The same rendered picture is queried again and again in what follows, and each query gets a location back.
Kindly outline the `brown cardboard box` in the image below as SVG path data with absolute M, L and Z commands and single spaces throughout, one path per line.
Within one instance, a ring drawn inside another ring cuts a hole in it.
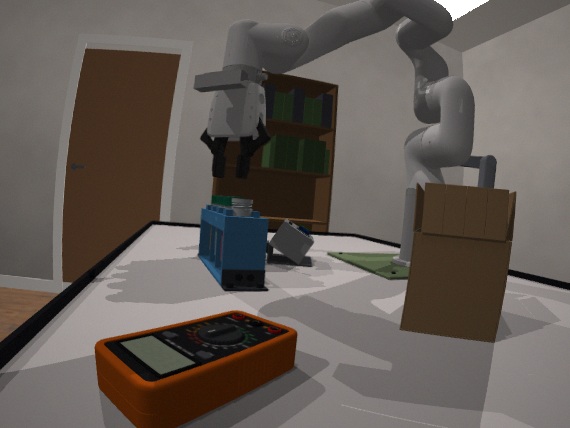
M 417 183 L 400 330 L 495 343 L 515 207 L 516 191 Z

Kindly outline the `orange digital multimeter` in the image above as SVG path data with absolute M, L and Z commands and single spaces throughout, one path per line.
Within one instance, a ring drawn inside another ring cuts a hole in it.
M 297 331 L 228 311 L 95 344 L 98 386 L 136 428 L 176 428 L 294 367 Z

